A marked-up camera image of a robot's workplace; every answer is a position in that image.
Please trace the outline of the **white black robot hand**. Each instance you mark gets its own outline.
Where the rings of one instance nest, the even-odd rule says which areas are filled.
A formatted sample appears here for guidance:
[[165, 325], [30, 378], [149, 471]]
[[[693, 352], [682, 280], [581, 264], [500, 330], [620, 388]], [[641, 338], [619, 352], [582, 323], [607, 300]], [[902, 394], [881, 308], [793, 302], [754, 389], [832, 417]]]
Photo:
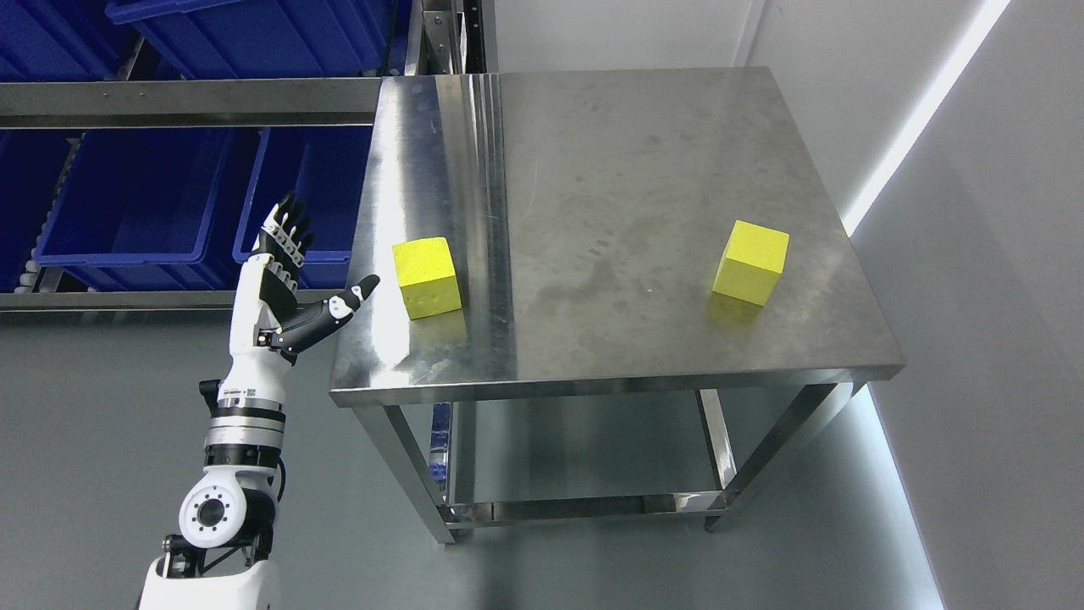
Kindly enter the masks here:
[[369, 274], [332, 297], [301, 306], [297, 290], [314, 241], [304, 202], [287, 193], [268, 212], [241, 265], [230, 323], [231, 367], [217, 399], [285, 401], [284, 379], [302, 352], [341, 330], [379, 285]]

